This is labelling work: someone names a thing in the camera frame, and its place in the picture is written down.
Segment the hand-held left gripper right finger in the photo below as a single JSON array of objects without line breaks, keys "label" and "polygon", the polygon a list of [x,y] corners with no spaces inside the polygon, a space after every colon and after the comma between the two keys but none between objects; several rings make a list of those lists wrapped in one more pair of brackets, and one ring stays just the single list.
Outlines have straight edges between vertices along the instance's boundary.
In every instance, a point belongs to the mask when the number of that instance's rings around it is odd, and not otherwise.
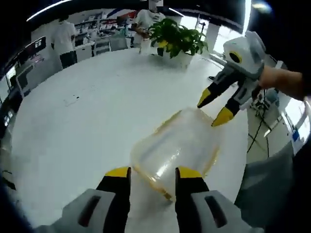
[{"label": "hand-held left gripper right finger", "polygon": [[241,216],[240,209],[218,191],[210,191],[202,175],[188,167],[175,169],[175,212],[181,233],[262,233]]}]

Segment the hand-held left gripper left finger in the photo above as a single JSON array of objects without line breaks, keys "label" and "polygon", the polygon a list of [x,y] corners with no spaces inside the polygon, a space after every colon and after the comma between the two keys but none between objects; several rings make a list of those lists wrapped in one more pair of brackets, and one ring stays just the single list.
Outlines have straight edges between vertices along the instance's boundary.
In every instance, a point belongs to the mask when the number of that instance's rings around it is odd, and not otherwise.
[{"label": "hand-held left gripper left finger", "polygon": [[123,233],[130,211],[131,168],[107,172],[97,189],[87,189],[67,204],[62,216],[37,233]]}]

